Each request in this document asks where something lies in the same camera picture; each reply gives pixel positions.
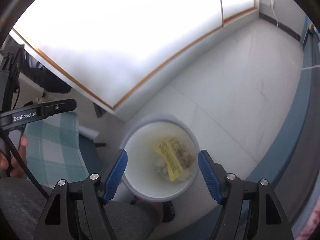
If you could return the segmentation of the person's left hand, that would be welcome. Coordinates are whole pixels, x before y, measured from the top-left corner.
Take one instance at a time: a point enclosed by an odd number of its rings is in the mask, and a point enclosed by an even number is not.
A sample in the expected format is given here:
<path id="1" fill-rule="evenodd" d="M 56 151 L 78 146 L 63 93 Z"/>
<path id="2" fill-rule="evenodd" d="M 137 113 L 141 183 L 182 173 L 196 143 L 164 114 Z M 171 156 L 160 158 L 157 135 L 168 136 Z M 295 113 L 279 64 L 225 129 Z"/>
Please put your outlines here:
<path id="1" fill-rule="evenodd" d="M 22 160 L 24 161 L 25 165 L 27 165 L 27 149 L 28 146 L 28 139 L 25 135 L 21 135 L 20 139 L 20 146 L 18 148 L 19 155 L 21 156 Z M 6 170 L 9 167 L 9 163 L 4 156 L 4 154 L 0 153 L 1 160 L 0 160 L 0 168 L 1 170 Z M 26 179 L 27 175 L 23 171 L 23 169 L 20 167 L 19 163 L 17 162 L 16 158 L 11 158 L 11 165 L 12 165 L 12 171 L 10 172 L 11 177 Z"/>

